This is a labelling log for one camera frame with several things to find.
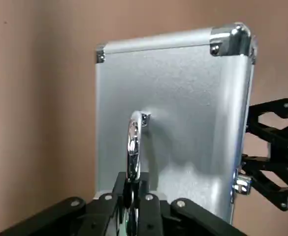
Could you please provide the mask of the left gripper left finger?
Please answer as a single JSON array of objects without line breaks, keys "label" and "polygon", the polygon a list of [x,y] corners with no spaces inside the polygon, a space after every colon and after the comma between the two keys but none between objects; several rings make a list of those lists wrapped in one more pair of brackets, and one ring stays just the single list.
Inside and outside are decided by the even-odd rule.
[{"label": "left gripper left finger", "polygon": [[69,197],[1,231],[0,236],[116,236],[125,180],[126,173],[119,172],[111,192],[89,203]]}]

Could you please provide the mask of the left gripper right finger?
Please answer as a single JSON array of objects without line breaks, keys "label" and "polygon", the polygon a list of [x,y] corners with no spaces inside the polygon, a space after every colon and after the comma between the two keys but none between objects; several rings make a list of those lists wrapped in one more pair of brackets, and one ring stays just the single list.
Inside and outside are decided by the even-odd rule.
[{"label": "left gripper right finger", "polygon": [[149,173],[140,175],[138,236],[244,236],[239,229],[187,198],[168,203],[149,190]]}]

